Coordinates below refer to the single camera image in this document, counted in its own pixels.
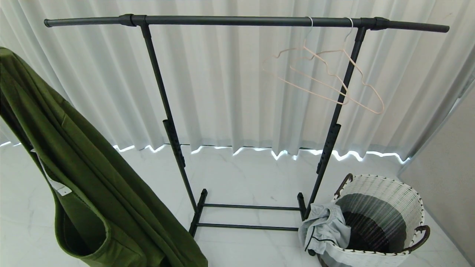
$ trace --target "clothing tag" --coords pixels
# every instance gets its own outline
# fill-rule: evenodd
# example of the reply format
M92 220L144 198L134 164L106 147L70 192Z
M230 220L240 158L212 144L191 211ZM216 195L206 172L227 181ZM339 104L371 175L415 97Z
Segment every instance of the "clothing tag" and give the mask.
M49 177L49 175L46 173L45 167L43 166L43 162L39 158L38 154L36 154L36 156L38 157L39 164L41 165L41 168L43 169L43 172L46 175L46 179L48 179L48 182L51 185L51 187L53 187L53 189L56 190L56 192L58 192L61 196L66 196L67 194L71 193L72 190L69 187Z

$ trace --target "hanger hook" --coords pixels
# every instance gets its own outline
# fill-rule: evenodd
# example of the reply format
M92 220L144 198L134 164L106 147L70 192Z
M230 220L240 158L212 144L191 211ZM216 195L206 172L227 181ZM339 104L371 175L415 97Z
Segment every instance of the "hanger hook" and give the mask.
M305 39L307 39L308 35L310 34L310 32L314 29L314 20L312 19L312 17L307 17L310 19L310 21L312 22L311 26L310 26L310 31L307 32L307 35L305 35Z
M346 39L348 38L348 36L352 33L353 31L353 20L351 18L347 18L351 21L351 29L350 29L350 32L345 36L345 40L343 42L346 42Z

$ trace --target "light under curtain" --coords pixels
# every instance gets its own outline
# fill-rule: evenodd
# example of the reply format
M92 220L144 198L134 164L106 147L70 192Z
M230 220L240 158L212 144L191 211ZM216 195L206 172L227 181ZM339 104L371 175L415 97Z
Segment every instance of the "light under curtain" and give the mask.
M445 24L447 34L387 29L368 31L358 57L365 82L386 111L373 114L353 102L343 106L335 149L340 153L397 153L405 159L450 111L473 70L475 1L453 0L3 0L0 45L20 55L119 148L168 143L162 102L139 29L119 25L48 29L43 19L146 15L385 17ZM301 46L310 28L150 26L181 143L271 147L275 154L322 149L334 103L275 79L262 61ZM339 49L349 29L314 28L306 46ZM350 53L356 29L348 37ZM266 69L313 92L338 94L291 72L288 54ZM325 57L344 76L343 54ZM319 61L297 61L308 75L339 88ZM379 110L355 71L349 96ZM1 143L18 141L1 122Z

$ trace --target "woven basket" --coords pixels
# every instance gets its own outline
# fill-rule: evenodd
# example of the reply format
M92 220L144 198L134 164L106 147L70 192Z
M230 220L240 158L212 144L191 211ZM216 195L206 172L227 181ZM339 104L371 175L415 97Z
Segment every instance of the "woven basket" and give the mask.
M332 202L351 226L347 249L328 243L318 255L329 267L392 267L422 246L430 235L424 224L424 205L410 186L378 175L348 174ZM419 242L421 233L424 236Z

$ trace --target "vertical pole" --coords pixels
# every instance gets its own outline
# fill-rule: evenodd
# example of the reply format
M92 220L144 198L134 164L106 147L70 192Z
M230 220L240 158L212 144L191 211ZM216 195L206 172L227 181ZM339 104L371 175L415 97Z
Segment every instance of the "vertical pole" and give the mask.
M142 29L143 38L145 39L145 44L147 45L147 51L149 53L150 62L152 63L153 72L155 74L155 79L157 80L158 90L160 91L161 101L163 102L163 107L165 108L165 113L167 115L167 120L163 121L165 125L165 129L167 131L168 138L170 139L171 148L173 150L173 154L175 155L175 160L178 164L178 168L181 173L181 178L185 183L186 191L188 192L188 197L190 198L191 205L193 206L193 210L195 213L198 212L198 207L196 205L195 198L193 196L193 191L191 190L190 182L188 181L188 177L185 171L185 162L183 160L180 144L178 143L178 137L175 136L175 123L173 122L173 117L171 115L170 104L168 103L167 93L165 91L165 85L163 84L162 75L160 74L160 68L158 66L157 55L155 54L155 50L153 49L153 42L152 42L152 35L150 33L150 29L147 23L143 23L139 25Z
M358 54L360 53L361 44L363 43L366 30L367 30L366 27L361 27L361 28L358 28L358 32L356 33L355 43L353 45L353 51L351 52L351 59L354 62L356 62L356 59L358 58ZM345 78L343 79L343 83L345 84L347 88L348 88L348 85L350 84L353 70L354 70L354 65L353 63L349 62L348 67L346 68ZM346 90L343 86L340 92L342 92L343 94L346 94ZM345 100L344 95L338 96L338 102L343 103L344 100ZM323 147L322 155L320 157L320 162L318 163L318 167L317 167L318 176L317 176L317 180L315 181L312 195L310 196L310 199L308 201L307 210L305 211L305 219L307 219L308 215L310 214L310 205L315 201L315 197L317 196L318 189L320 188L320 184L322 183L322 178L323 178L323 175L325 174L328 161L330 160L330 157L332 156L332 150L333 150L333 147L335 146L336 138L338 137L338 132L340 131L340 127L341 127L341 125L337 124L338 117L340 116L341 110L342 110L342 105L337 104L335 107L335 111L333 113L332 122L330 123L330 128L328 129L328 134L325 140L325 146Z

